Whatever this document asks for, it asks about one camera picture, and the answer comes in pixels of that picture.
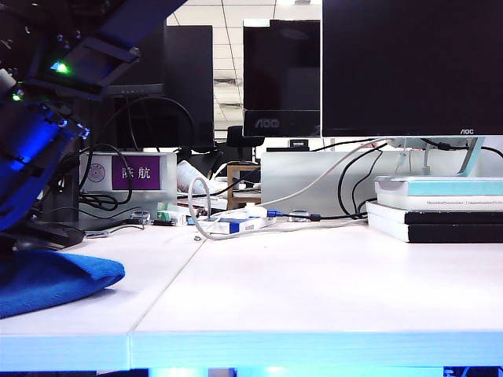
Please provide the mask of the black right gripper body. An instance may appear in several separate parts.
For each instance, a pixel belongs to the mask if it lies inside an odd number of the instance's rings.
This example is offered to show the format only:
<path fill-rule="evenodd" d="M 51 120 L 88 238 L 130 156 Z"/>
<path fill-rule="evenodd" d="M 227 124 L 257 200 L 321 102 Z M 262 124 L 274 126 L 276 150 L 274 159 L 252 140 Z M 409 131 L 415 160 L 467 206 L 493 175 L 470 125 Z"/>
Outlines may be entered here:
<path fill-rule="evenodd" d="M 12 228 L 29 210 L 42 190 L 42 180 L 30 168 L 1 159 L 1 231 Z"/>

